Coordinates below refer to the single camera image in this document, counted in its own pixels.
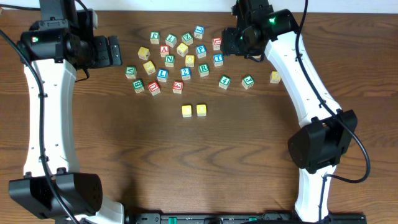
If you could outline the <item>yellow C block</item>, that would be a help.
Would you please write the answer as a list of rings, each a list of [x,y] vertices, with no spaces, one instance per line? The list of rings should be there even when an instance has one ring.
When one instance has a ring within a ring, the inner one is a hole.
[[[182,106],[182,116],[184,118],[189,118],[192,116],[192,106],[191,105],[183,105]]]

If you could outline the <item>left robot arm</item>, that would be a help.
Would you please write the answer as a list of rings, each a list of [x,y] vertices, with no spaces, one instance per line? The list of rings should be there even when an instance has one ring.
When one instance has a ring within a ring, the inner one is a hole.
[[[96,174],[80,171],[72,99],[79,70],[122,64],[119,39],[96,36],[95,11],[76,0],[41,0],[41,18],[12,48],[29,86],[30,134],[23,177],[9,195],[39,219],[57,223],[129,223],[124,206],[103,194]]]

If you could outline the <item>yellow O block moved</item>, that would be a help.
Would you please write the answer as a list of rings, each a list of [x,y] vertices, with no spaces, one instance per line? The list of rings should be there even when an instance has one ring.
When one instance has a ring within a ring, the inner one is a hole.
[[[205,104],[197,105],[197,116],[206,116],[207,109]]]

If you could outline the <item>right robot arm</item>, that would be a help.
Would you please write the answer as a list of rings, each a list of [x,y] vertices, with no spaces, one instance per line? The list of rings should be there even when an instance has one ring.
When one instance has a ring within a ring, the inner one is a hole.
[[[288,9],[274,11],[267,1],[237,0],[232,7],[235,28],[222,32],[223,55],[268,59],[281,76],[294,104],[300,130],[288,140],[289,154],[299,168],[295,213],[306,223],[323,221],[329,181],[351,135],[338,122],[354,130],[358,123],[351,110],[342,111],[323,85],[303,44],[300,27]]]

